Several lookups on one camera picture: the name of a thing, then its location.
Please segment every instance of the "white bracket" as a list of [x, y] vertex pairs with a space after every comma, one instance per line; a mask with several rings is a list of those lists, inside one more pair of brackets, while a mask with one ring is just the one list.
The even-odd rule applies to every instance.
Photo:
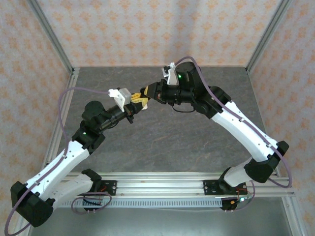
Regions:
[[230, 132], [248, 150], [255, 161], [262, 162], [268, 160], [267, 156], [272, 155], [274, 151], [270, 148], [270, 145], [266, 145], [262, 138], [259, 137], [242, 121], [246, 120], [252, 126], [254, 126], [259, 131], [259, 133], [263, 135], [275, 148], [277, 148], [277, 141], [270, 138], [268, 135], [262, 132], [254, 123], [252, 123], [238, 109], [233, 101], [228, 102], [225, 106], [232, 110], [234, 113], [241, 116], [243, 119], [238, 120], [236, 117], [234, 117], [223, 108], [223, 112], [215, 114], [212, 117], [212, 120], [224, 127], [228, 132]]
[[175, 63], [170, 63], [162, 68], [164, 78], [167, 78], [168, 85], [178, 85], [178, 79], [175, 73]]
[[225, 182], [227, 182], [231, 187], [236, 187], [240, 183], [250, 181], [250, 178], [244, 167], [251, 161], [252, 158], [249, 158], [245, 162], [239, 164], [238, 166], [232, 167], [224, 176]]
[[51, 193], [50, 198], [55, 199], [54, 210], [66, 201], [72, 200], [74, 196], [88, 192], [93, 185], [90, 177], [79, 174], [77, 178], [60, 183]]
[[113, 97], [120, 110], [124, 112], [124, 105], [131, 102], [131, 93], [126, 88], [121, 89], [109, 89], [109, 96]]
[[[56, 167], [48, 176], [46, 176], [38, 185], [31, 191], [38, 192], [39, 197], [45, 201], [50, 197], [51, 192], [56, 188], [60, 181], [81, 161], [89, 156], [87, 149], [83, 149], [82, 144], [77, 141], [70, 141], [66, 158], [62, 160], [60, 165]], [[56, 163], [62, 158], [63, 151], [41, 172], [27, 181], [27, 187], [37, 183], [38, 179], [46, 174]]]

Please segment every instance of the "orange patterned wall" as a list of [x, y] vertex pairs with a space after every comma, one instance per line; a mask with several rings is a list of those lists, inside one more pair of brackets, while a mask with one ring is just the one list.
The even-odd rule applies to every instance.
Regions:
[[1, 1], [0, 12], [2, 235], [12, 209], [10, 187], [40, 170], [68, 73], [25, 0]]
[[314, 0], [294, 0], [251, 74], [268, 134], [290, 145], [285, 156], [310, 235], [315, 232], [314, 16]]
[[39, 0], [74, 66], [246, 66], [280, 0]]

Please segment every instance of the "gray table surface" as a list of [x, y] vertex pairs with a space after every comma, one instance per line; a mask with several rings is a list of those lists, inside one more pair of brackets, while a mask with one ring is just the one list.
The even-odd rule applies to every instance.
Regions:
[[[263, 128], [246, 71], [242, 67], [203, 67], [211, 86], [221, 87], [240, 110]], [[160, 67], [83, 67], [76, 86], [107, 91], [117, 87], [139, 92], [160, 81]], [[85, 105], [98, 100], [106, 109], [115, 105], [107, 95], [75, 91], [66, 120], [68, 136], [78, 129]], [[250, 154], [224, 128], [197, 112], [181, 114], [153, 100], [135, 115], [105, 131], [104, 143], [74, 171], [97, 172], [222, 172], [247, 160]], [[177, 107], [189, 110], [189, 104]], [[59, 151], [64, 147], [62, 139]]]

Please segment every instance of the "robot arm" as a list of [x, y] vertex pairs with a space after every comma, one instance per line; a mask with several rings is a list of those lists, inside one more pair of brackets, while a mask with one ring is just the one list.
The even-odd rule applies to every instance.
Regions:
[[110, 89], [109, 96], [114, 97], [117, 105], [108, 110], [105, 110], [98, 101], [92, 101], [85, 106], [83, 121], [68, 143], [66, 156], [63, 156], [64, 151], [62, 151], [26, 183], [22, 184], [18, 181], [12, 185], [12, 206], [15, 206], [21, 196], [29, 191], [16, 211], [34, 227], [46, 222], [63, 202], [82, 193], [100, 190], [101, 177], [90, 169], [84, 170], [74, 180], [60, 182], [76, 165], [99, 147], [105, 140], [103, 132], [106, 129], [116, 126], [125, 118], [132, 123], [133, 115], [143, 110], [148, 102], [148, 98], [141, 97], [139, 93], [131, 95], [126, 88]]
[[[279, 153], [284, 155], [288, 144], [285, 141], [277, 142], [267, 136], [238, 109], [230, 96], [221, 88], [209, 86], [219, 101], [242, 119], [238, 120], [220, 106], [207, 92], [192, 62], [183, 62], [176, 67], [174, 63], [171, 63], [162, 70], [165, 79], [142, 88], [141, 92], [145, 96], [171, 106], [190, 103], [194, 110], [229, 131], [251, 154], [252, 157], [246, 162], [223, 172], [219, 183], [224, 193], [232, 193], [235, 191], [234, 187], [252, 179], [265, 183], [280, 161], [271, 146], [277, 147]], [[253, 125], [269, 141], [270, 145], [266, 145], [262, 138], [243, 122], [245, 120]]]

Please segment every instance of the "black cable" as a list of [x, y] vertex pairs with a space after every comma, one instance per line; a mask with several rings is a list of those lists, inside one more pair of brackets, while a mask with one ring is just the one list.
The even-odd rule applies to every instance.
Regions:
[[93, 203], [93, 202], [90, 202], [88, 200], [85, 200], [83, 199], [84, 202], [88, 203], [88, 204], [91, 204], [91, 205], [94, 205], [94, 206], [101, 206], [102, 204], [99, 204], [99, 203]]
[[192, 111], [179, 111], [179, 110], [176, 110], [173, 106], [172, 106], [173, 110], [175, 112], [179, 112], [179, 113], [191, 113], [191, 112], [194, 112], [195, 111], [195, 108], [192, 110]]
[[118, 123], [114, 124], [113, 126], [109, 127], [108, 129], [114, 128]]

